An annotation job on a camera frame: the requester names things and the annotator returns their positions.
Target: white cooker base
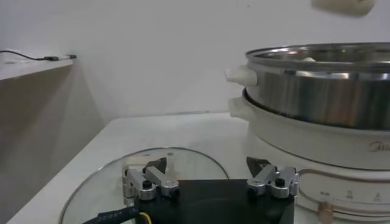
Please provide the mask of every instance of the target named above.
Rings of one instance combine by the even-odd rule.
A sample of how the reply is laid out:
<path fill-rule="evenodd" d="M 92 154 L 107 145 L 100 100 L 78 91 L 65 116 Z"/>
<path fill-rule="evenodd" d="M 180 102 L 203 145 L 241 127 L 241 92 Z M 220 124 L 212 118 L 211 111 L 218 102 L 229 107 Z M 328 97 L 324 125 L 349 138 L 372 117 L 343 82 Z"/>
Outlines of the white cooker base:
<path fill-rule="evenodd" d="M 300 172 L 298 204 L 317 211 L 319 201 L 335 207 L 334 216 L 356 221 L 390 220 L 390 172 L 346 169 L 303 159 L 269 145 L 249 126 L 244 153 Z"/>
<path fill-rule="evenodd" d="M 390 170 L 390 131 L 302 122 L 257 108 L 244 97 L 230 99 L 229 110 L 252 124 L 257 136 L 294 155 L 342 167 Z"/>

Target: pot rim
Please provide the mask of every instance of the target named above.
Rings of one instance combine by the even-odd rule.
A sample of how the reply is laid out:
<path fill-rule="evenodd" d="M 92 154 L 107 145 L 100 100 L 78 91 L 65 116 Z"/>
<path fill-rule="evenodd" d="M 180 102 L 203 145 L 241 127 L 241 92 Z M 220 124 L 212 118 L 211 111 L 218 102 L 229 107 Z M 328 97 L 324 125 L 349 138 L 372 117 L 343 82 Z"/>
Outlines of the pot rim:
<path fill-rule="evenodd" d="M 274 68 L 292 69 L 295 71 L 329 71 L 329 72 L 370 72 L 390 73 L 389 61 L 358 61 L 358 62 L 335 62 L 335 61 L 302 61 L 302 60 L 279 60 L 265 57 L 272 52 L 294 51 L 335 51 L 347 49 L 362 49 L 377 52 L 388 52 L 390 55 L 390 43 L 324 43 L 290 45 L 280 47 L 268 47 L 246 52 L 246 58 L 251 63 L 261 64 Z"/>

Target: black cable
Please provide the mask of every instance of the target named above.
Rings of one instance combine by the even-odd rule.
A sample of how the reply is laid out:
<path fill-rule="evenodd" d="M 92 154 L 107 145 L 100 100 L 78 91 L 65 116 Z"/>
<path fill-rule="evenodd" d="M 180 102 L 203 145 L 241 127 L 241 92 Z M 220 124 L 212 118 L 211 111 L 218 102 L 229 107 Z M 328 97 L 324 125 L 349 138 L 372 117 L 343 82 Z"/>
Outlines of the black cable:
<path fill-rule="evenodd" d="M 17 53 L 17 52 L 15 52 L 15 51 L 7 51 L 7 50 L 4 50 L 4 51 L 0 51 L 0 53 L 16 54 L 16 55 L 19 55 L 19 56 L 22 56 L 22 57 L 25 57 L 25 58 L 28 58 L 28 59 L 34 60 L 34 61 L 43 61 L 43 60 L 45 60 L 44 58 L 32 58 L 32 57 L 29 57 L 29 56 L 27 56 L 27 55 Z"/>
<path fill-rule="evenodd" d="M 34 60 L 34 61 L 60 61 L 60 60 L 75 59 L 75 58 L 76 58 L 76 56 L 75 56 L 75 55 L 72 55 L 72 54 L 68 54 L 68 55 L 61 56 L 61 57 L 57 57 L 57 56 L 45 56 L 45 57 L 43 57 L 43 58 L 32 58 L 32 57 L 30 57 L 30 56 L 27 56 L 27 55 L 24 55 L 24 54 L 20 54 L 20 53 L 15 52 L 15 51 L 1 50 L 0 53 L 16 54 L 16 55 L 19 55 L 19 56 L 21 56 L 21 57 L 28 58 L 28 59 Z"/>

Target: glass lid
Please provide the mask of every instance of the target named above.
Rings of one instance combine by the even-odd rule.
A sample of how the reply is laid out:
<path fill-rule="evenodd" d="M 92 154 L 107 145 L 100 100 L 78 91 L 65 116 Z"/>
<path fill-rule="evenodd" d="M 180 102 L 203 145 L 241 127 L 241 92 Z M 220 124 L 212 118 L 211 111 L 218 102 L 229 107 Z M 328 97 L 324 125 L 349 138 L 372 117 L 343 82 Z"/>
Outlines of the glass lid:
<path fill-rule="evenodd" d="M 150 161 L 166 158 L 166 174 L 176 180 L 228 179 L 224 168 L 206 154 L 178 147 L 142 150 L 116 159 L 91 174 L 72 194 L 60 224 L 83 223 L 100 212 L 125 208 L 122 166 L 142 170 Z"/>

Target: screw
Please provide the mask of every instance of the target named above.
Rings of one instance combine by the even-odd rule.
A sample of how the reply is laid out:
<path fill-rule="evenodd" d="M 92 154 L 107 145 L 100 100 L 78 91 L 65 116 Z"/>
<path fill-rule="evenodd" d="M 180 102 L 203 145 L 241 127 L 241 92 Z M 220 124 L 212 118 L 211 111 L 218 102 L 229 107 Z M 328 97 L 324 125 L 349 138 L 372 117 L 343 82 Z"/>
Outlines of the screw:
<path fill-rule="evenodd" d="M 152 188 L 152 182 L 150 182 L 149 180 L 143 181 L 142 188 L 145 190 Z"/>

